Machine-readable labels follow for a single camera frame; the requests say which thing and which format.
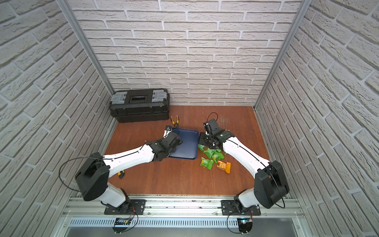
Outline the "black toolbox grey latches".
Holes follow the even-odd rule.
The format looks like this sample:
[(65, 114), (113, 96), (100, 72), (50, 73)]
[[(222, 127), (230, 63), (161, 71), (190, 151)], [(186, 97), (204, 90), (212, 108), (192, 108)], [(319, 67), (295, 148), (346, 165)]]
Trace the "black toolbox grey latches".
[(109, 110), (119, 123), (168, 120), (170, 95), (163, 88), (121, 90), (112, 95)]

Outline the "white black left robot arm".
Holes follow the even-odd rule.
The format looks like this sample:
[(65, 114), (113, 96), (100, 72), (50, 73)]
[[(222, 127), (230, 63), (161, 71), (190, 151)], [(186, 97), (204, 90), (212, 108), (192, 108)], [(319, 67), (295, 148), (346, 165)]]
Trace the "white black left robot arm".
[(99, 200), (111, 214), (130, 212), (130, 198), (121, 188), (108, 182), (108, 179), (131, 167), (161, 161), (183, 143), (176, 133), (147, 142), (141, 147), (113, 155), (88, 157), (75, 175), (84, 201)]

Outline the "yellow handled needle-nose pliers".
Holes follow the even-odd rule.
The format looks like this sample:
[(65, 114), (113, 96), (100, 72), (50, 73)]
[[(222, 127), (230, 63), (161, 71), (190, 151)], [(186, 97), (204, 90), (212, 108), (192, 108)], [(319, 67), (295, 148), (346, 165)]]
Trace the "yellow handled needle-nose pliers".
[(175, 117), (171, 116), (171, 122), (174, 125), (174, 127), (179, 127), (179, 122), (180, 122), (179, 116), (178, 115)]

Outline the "green cookie packet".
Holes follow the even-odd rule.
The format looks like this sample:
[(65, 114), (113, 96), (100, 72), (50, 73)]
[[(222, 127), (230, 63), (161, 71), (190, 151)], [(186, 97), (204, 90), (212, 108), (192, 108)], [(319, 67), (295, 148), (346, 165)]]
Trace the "green cookie packet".
[(206, 147), (204, 145), (198, 144), (198, 148), (209, 158), (211, 159), (213, 157), (213, 154), (215, 153), (214, 149), (210, 149), (209, 147)]
[(214, 162), (214, 163), (217, 163), (219, 160), (223, 160), (225, 158), (225, 156), (223, 155), (222, 152), (219, 152), (219, 151), (215, 151), (213, 152), (213, 154), (211, 155), (211, 160)]
[(206, 158), (201, 158), (200, 166), (207, 168), (208, 170), (211, 170), (213, 167), (214, 161), (209, 160)]

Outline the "yellow utility knife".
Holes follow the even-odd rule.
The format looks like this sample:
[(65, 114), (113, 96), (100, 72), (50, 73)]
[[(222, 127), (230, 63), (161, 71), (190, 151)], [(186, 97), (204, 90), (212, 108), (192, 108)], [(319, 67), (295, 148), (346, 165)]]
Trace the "yellow utility knife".
[(121, 178), (123, 178), (124, 177), (124, 171), (121, 171), (121, 172), (119, 172), (118, 173), (118, 177), (119, 177), (119, 179), (121, 179)]

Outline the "orange cookie packet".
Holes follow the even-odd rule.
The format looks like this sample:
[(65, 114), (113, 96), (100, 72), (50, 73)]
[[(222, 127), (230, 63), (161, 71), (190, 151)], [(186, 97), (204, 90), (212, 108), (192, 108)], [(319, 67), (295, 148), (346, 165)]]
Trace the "orange cookie packet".
[(218, 169), (225, 171), (227, 174), (231, 173), (231, 163), (224, 163), (222, 161), (218, 161), (217, 167)]

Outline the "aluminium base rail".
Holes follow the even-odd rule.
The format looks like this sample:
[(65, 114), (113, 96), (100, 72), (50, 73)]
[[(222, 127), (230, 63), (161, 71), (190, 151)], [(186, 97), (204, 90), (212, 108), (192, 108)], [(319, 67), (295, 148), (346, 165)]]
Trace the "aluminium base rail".
[(129, 213), (105, 213), (98, 201), (70, 198), (55, 237), (309, 237), (298, 201), (239, 213), (232, 196), (132, 195)]

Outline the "dark blue storage box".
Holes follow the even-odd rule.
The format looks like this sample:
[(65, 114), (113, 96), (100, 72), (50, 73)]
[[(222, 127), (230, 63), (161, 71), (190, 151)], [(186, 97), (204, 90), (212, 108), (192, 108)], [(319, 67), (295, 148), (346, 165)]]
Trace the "dark blue storage box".
[(172, 128), (172, 132), (178, 134), (183, 143), (178, 145), (170, 158), (195, 160), (197, 157), (199, 132), (193, 129)]

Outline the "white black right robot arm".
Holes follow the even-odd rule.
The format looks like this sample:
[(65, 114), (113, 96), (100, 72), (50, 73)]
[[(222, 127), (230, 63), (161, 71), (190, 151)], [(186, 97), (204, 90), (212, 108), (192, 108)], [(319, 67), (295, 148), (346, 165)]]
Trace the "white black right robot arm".
[(257, 205), (269, 209), (290, 192), (282, 164), (278, 161), (270, 162), (257, 155), (229, 131), (225, 130), (215, 136), (202, 132), (199, 143), (231, 155), (253, 176), (254, 187), (234, 197), (238, 213), (246, 212)]

